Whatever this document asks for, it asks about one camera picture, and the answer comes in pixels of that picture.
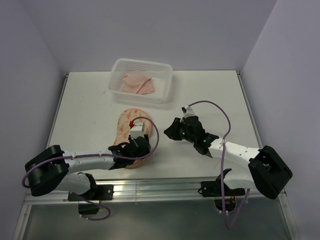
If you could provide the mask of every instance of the gray floor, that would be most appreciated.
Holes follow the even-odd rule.
[[[79,218],[76,204],[34,205],[24,240],[290,239],[278,200],[249,199],[232,230],[212,200],[109,203],[103,221]]]

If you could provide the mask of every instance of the white wall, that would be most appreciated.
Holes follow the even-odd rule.
[[[25,163],[46,146],[63,75],[18,0],[1,0],[0,36],[0,238],[7,240],[26,192]]]
[[[320,236],[319,10],[319,0],[278,0],[242,71],[263,143],[293,172],[286,190],[306,240]]]
[[[276,0],[21,0],[64,71],[241,70]]]

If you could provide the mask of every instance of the patterned fabric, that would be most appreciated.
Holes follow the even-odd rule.
[[[123,113],[121,113],[117,127],[116,127],[116,138],[113,143],[113,145],[118,145],[123,142],[129,142],[128,137],[130,134],[130,127],[129,122],[136,118],[136,117],[147,117],[150,118],[148,114],[146,114],[144,111],[137,109],[137,108],[130,108],[125,110]],[[144,123],[144,134],[151,135],[152,132],[152,125],[148,120],[145,119],[138,119],[136,120],[138,122]],[[126,169],[136,169],[141,167],[146,162],[146,159],[139,159],[135,160],[133,164],[128,165]]]

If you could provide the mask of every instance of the pink cloth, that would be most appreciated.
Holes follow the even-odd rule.
[[[155,91],[152,78],[142,74],[133,73],[123,76],[124,86],[122,92],[132,94],[150,94]]]

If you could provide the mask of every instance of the plastic basket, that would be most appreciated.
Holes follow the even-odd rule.
[[[154,92],[135,94],[121,91],[124,75],[133,73],[151,77]],[[172,66],[169,64],[121,58],[115,62],[111,70],[108,89],[120,99],[161,104],[169,94],[171,81]]]

